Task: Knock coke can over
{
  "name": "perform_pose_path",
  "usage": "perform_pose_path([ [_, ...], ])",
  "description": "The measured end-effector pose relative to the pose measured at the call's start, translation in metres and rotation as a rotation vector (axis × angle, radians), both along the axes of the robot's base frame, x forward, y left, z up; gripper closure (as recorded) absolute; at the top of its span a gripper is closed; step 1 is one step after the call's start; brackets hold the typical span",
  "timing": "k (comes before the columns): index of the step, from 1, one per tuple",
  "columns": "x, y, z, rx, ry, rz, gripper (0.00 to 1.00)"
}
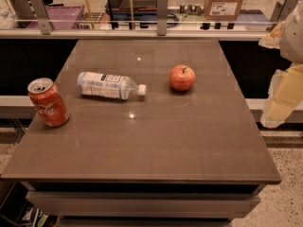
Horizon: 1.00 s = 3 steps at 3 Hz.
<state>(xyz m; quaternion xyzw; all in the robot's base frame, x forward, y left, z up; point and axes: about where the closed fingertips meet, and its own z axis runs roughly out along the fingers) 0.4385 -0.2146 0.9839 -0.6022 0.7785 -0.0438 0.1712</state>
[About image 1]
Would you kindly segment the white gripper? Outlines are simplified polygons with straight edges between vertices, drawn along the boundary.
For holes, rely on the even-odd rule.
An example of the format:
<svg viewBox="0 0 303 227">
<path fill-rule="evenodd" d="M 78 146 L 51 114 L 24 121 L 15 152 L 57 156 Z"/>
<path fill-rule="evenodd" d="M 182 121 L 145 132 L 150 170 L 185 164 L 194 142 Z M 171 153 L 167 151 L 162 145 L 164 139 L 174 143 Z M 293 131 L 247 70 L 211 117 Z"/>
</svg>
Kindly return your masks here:
<svg viewBox="0 0 303 227">
<path fill-rule="evenodd" d="M 299 1 L 285 23 L 279 23 L 258 44 L 270 49 L 280 48 L 281 56 L 288 61 L 303 62 L 303 2 Z M 272 76 L 268 98 L 262 109 L 262 126 L 277 128 L 302 101 L 303 64 L 292 63 L 285 71 L 277 69 Z"/>
</svg>

